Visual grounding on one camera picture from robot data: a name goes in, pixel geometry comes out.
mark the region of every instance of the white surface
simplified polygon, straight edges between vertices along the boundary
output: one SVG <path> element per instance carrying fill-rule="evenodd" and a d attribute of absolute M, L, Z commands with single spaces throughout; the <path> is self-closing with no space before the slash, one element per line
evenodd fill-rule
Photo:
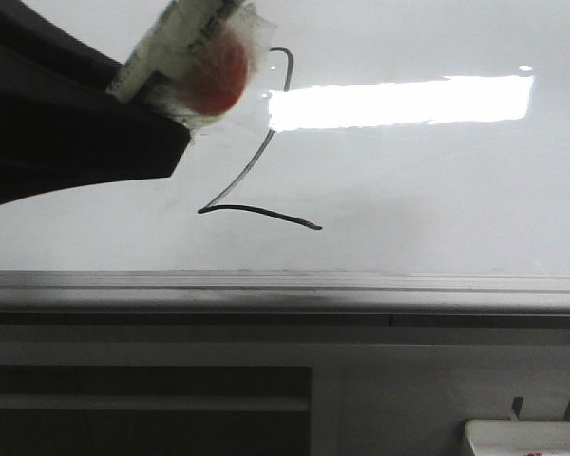
<path fill-rule="evenodd" d="M 543 456 L 570 454 L 570 423 L 470 421 L 463 456 Z"/>
<path fill-rule="evenodd" d="M 27 3 L 122 61 L 167 2 Z M 570 1 L 259 0 L 258 10 L 278 25 L 275 45 L 295 55 L 292 89 L 533 77 L 527 112 L 282 132 L 224 203 L 291 213 L 324 231 L 252 214 L 199 216 L 262 140 L 261 95 L 278 90 L 285 70 L 271 55 L 172 179 L 0 207 L 0 269 L 570 275 Z"/>

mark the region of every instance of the transparent tape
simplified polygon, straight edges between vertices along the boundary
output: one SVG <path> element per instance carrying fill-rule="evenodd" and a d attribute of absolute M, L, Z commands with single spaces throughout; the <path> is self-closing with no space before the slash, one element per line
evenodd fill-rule
<path fill-rule="evenodd" d="M 257 73 L 275 27 L 242 0 L 174 0 L 107 92 L 198 129 L 233 107 Z"/>

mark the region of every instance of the red circle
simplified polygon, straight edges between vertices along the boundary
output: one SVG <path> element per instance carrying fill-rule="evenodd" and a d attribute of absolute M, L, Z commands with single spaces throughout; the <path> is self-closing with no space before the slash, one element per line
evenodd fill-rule
<path fill-rule="evenodd" d="M 180 80 L 181 98 L 199 114 L 218 116 L 237 103 L 248 76 L 245 46 L 231 30 L 224 28 Z"/>

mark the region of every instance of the white container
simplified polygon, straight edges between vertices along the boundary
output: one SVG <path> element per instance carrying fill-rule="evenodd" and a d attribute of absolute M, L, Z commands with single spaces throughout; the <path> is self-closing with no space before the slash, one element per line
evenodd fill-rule
<path fill-rule="evenodd" d="M 463 456 L 570 455 L 570 422 L 480 421 L 465 426 Z"/>

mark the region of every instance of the black plastic part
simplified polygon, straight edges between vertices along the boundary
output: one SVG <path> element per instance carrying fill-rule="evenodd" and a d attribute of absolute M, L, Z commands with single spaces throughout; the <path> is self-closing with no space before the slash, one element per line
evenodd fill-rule
<path fill-rule="evenodd" d="M 105 94 L 118 68 L 18 0 L 0 0 L 0 204 L 171 176 L 190 133 Z"/>
<path fill-rule="evenodd" d="M 511 404 L 511 410 L 515 413 L 517 419 L 520 419 L 520 415 L 522 414 L 522 407 L 523 407 L 523 398 L 521 396 L 517 396 L 513 398 L 513 404 Z"/>

